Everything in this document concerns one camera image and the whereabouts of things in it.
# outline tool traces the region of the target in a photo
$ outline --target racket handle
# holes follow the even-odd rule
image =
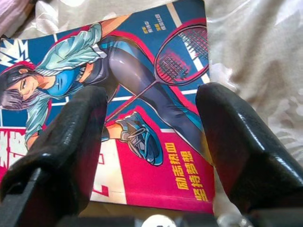
[[[149,86],[147,86],[143,91],[141,91],[139,94],[137,94],[136,96],[131,97],[130,99],[128,99],[121,108],[117,108],[116,110],[114,110],[106,119],[105,119],[105,123],[109,122],[110,120],[112,120],[117,114],[121,113],[125,108],[127,108],[131,103],[133,103],[133,101],[135,101],[137,98],[139,98],[145,91],[147,91],[148,89],[150,89],[152,86],[155,85],[155,83],[157,83],[158,81],[155,80],[154,82],[152,82]]]

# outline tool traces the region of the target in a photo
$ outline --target blue athletic shoe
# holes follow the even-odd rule
[[[116,123],[123,128],[120,141],[128,143],[133,153],[154,166],[163,163],[163,151],[156,133],[137,112]]]

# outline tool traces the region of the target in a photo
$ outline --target jacket sleeve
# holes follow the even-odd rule
[[[52,70],[70,70],[85,63],[93,63],[99,58],[105,58],[107,55],[103,51],[94,48],[101,37],[100,23],[93,24],[88,31],[81,31],[54,45],[35,71],[41,74],[44,71],[44,75],[48,76],[51,75]]]
[[[42,130],[46,121],[49,98],[36,97],[35,103],[27,109],[27,122],[25,132],[25,143],[36,132]]]

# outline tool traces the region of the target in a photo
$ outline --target light blue jacket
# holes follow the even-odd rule
[[[54,45],[35,68],[35,71],[43,76],[53,76],[63,70],[71,70],[86,63],[93,63],[99,58],[105,58],[107,55],[96,44],[101,37],[101,25],[99,23],[93,24],[88,31],[81,31],[77,35]],[[75,94],[82,87],[83,85],[77,83],[68,93],[59,97],[52,97],[38,91],[38,95],[30,103],[30,107],[27,108],[25,141],[27,142],[33,134],[42,130],[46,121],[50,98],[65,98],[68,95]]]

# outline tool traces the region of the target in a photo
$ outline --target manga cover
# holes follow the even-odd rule
[[[41,38],[1,39],[0,179],[72,96],[104,87],[93,201],[212,212],[195,106],[209,82],[204,3],[180,0]]]

